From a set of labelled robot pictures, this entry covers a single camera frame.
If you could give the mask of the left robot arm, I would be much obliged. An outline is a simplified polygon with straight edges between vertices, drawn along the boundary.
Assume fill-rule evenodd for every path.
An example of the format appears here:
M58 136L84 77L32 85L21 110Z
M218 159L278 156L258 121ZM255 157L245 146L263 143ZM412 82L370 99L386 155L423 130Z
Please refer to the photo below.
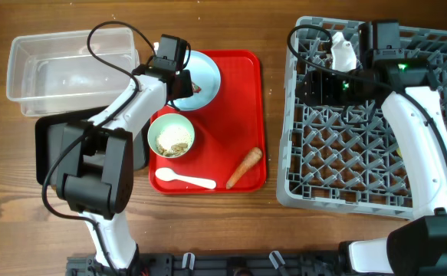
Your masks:
M49 176L58 198L85 222L97 249L95 261L109 274L129 274L138 253L125 208L133 190L133 141L150 117L168 103L190 97L189 70L141 65L126 90L86 121L63 130L61 151Z

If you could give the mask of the red snack wrapper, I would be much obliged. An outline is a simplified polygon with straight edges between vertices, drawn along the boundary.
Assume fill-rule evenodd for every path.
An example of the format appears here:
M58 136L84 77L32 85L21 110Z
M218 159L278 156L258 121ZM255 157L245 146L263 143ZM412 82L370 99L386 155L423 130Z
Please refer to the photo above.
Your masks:
M197 84L195 84L194 82L192 82L192 92L193 92L194 94L199 93L201 90L202 90L202 89L201 89L200 86L198 86Z

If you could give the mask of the green bowl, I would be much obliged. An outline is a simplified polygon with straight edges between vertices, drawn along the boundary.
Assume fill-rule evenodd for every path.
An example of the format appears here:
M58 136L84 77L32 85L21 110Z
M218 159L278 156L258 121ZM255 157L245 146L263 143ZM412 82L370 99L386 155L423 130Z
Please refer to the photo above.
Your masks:
M150 149L163 158L183 156L195 142L196 134L192 123L183 115L168 113L157 117L148 129Z

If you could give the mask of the orange carrot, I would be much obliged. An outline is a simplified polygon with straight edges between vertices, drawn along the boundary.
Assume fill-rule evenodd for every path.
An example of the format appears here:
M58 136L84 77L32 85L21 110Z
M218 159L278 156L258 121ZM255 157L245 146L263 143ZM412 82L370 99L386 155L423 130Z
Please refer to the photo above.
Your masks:
M225 186L226 189L232 189L237 181L239 181L240 178L247 173L247 171L249 171L254 165L256 165L262 157L263 152L260 148L252 148L228 179Z

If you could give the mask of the light blue plate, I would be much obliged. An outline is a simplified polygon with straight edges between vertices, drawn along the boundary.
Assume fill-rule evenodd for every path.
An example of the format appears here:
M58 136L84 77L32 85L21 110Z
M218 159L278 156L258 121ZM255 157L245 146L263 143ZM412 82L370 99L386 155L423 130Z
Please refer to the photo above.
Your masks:
M200 51L190 51L189 63L184 70L189 70L192 82L201 87L201 91L191 97L172 100L167 105L181 111L194 111L208 105L218 94L221 75L216 63Z

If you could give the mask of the white plastic spoon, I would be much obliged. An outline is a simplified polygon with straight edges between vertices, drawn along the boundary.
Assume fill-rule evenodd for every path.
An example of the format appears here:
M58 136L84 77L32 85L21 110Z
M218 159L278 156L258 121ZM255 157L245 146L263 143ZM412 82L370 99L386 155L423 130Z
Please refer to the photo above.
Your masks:
M167 167L157 169L155 171L155 176L162 181L171 182L179 180L205 189L215 189L217 186L216 181L214 180L179 175Z

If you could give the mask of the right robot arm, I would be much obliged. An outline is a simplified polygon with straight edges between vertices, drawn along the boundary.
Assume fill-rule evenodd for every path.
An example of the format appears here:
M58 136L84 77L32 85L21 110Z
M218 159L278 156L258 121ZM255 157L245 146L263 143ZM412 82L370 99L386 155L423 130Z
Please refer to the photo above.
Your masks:
M414 219L385 238L348 242L352 272L447 275L447 130L435 85L427 61L391 59L348 73L315 66L295 90L308 106L375 100L402 153Z

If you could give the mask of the rice and food scraps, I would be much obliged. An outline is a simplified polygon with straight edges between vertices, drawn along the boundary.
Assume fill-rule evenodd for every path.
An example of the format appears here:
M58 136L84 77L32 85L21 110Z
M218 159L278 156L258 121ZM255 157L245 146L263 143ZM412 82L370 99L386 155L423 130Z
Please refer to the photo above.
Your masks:
M186 153L192 142L192 135L186 128L172 125L156 137L156 148L161 156L177 157Z

